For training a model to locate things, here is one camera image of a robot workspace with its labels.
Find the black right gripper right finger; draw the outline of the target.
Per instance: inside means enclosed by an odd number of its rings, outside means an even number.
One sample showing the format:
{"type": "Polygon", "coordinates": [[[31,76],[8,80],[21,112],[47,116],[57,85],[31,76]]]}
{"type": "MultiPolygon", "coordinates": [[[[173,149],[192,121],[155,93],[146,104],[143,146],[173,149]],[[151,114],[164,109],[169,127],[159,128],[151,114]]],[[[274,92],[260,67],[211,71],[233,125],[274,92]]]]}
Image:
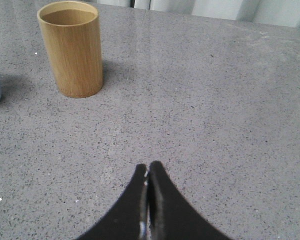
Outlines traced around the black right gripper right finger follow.
{"type": "Polygon", "coordinates": [[[206,221],[183,197],[163,164],[149,167],[148,203],[153,240],[228,240],[206,221]]]}

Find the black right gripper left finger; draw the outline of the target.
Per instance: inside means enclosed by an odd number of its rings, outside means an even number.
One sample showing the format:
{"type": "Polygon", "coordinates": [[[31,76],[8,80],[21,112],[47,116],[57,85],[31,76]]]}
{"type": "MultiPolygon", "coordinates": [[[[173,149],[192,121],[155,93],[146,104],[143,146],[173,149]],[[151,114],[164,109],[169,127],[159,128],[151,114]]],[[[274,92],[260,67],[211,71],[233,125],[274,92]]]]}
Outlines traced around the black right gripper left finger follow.
{"type": "Polygon", "coordinates": [[[148,223],[148,172],[138,164],[111,209],[79,240],[145,240],[148,223]]]}

